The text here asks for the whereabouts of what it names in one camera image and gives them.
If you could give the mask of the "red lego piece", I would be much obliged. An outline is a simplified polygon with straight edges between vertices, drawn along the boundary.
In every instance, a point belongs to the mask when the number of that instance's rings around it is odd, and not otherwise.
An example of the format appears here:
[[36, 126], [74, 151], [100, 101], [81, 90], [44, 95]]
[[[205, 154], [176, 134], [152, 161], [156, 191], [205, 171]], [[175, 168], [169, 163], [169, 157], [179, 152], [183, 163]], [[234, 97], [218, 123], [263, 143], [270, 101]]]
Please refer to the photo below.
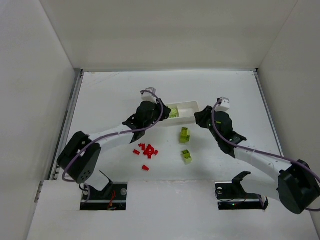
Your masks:
[[140, 155], [140, 152], [138, 150], [136, 150], [136, 149], [133, 150], [133, 153], [136, 154], [136, 155]]
[[147, 172], [150, 170], [149, 167], [146, 166], [146, 165], [143, 165], [143, 166], [141, 167], [141, 169], [142, 169], [143, 171], [147, 171]]

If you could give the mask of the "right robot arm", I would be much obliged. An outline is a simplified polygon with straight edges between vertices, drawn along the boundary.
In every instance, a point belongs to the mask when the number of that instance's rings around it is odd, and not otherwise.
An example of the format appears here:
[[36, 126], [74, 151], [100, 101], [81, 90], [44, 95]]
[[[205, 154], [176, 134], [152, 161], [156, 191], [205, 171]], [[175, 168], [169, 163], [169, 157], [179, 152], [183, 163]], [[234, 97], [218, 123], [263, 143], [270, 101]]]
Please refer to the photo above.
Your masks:
[[237, 195], [257, 194], [279, 201], [294, 214], [310, 210], [310, 205], [320, 197], [320, 178], [303, 160], [257, 150], [250, 146], [246, 137], [233, 130], [233, 122], [224, 111], [207, 106], [194, 114], [196, 124], [208, 129], [220, 150], [232, 158], [243, 161], [262, 171], [271, 181], [245, 180], [251, 174], [243, 171], [232, 179]]

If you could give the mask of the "lime green lego brick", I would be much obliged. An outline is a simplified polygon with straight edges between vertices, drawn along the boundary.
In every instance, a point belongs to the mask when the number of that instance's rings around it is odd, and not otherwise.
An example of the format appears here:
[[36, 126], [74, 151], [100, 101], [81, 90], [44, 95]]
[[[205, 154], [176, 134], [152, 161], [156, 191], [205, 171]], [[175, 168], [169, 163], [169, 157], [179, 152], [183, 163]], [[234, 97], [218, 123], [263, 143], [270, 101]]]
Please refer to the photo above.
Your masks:
[[184, 160], [184, 163], [185, 164], [189, 164], [189, 163], [191, 163], [192, 162], [192, 156], [191, 156], [191, 153], [189, 152], [189, 150], [183, 150], [182, 152], [181, 152], [181, 155], [182, 155], [182, 157], [183, 157], [183, 160]]

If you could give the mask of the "lime green lego stack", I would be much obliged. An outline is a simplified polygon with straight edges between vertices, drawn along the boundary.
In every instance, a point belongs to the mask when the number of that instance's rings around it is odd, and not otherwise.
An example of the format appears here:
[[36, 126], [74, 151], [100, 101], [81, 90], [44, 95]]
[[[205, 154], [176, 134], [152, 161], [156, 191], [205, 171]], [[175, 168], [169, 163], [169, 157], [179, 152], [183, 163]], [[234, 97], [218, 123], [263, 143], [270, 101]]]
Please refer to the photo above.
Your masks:
[[187, 127], [182, 127], [179, 135], [179, 142], [186, 144], [190, 141], [190, 130]]

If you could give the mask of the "pale green lego brick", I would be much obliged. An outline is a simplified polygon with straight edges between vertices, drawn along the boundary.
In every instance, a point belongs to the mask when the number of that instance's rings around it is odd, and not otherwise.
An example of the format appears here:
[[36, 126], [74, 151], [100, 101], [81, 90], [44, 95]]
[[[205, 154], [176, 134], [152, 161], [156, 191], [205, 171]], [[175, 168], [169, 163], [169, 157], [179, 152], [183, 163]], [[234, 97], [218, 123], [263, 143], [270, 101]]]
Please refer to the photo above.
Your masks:
[[179, 111], [176, 107], [170, 109], [169, 118], [178, 118], [179, 116]]

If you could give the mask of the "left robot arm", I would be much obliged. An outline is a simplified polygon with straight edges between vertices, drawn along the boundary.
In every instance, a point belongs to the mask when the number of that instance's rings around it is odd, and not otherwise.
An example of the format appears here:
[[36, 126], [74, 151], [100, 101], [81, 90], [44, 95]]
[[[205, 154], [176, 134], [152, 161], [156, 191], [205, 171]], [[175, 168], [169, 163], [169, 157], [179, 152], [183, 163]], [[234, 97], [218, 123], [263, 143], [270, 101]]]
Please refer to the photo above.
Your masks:
[[96, 168], [102, 152], [140, 140], [146, 130], [169, 118], [171, 109], [161, 99], [142, 101], [136, 113], [117, 127], [95, 134], [76, 132], [57, 159], [62, 180], [103, 192], [111, 180]]

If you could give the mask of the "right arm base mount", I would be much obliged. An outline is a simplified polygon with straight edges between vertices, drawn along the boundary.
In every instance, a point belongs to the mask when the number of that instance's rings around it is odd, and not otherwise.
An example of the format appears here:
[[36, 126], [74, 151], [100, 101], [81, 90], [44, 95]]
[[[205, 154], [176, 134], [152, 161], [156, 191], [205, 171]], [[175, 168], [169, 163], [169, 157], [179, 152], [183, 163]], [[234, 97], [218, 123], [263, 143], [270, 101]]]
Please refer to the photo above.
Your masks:
[[256, 193], [245, 192], [241, 185], [244, 178], [251, 172], [243, 171], [231, 181], [216, 181], [214, 195], [217, 200], [217, 207], [220, 211], [233, 210], [262, 210], [269, 206], [267, 197]]

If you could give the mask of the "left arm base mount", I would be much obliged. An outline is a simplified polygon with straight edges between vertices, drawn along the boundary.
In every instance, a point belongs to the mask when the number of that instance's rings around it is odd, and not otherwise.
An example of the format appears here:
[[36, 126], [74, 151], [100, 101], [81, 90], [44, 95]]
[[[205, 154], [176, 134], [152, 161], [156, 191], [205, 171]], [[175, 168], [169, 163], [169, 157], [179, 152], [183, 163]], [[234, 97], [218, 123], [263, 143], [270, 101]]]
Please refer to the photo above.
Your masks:
[[101, 170], [98, 177], [108, 180], [102, 191], [81, 183], [81, 211], [125, 211], [127, 207], [128, 182], [114, 182]]

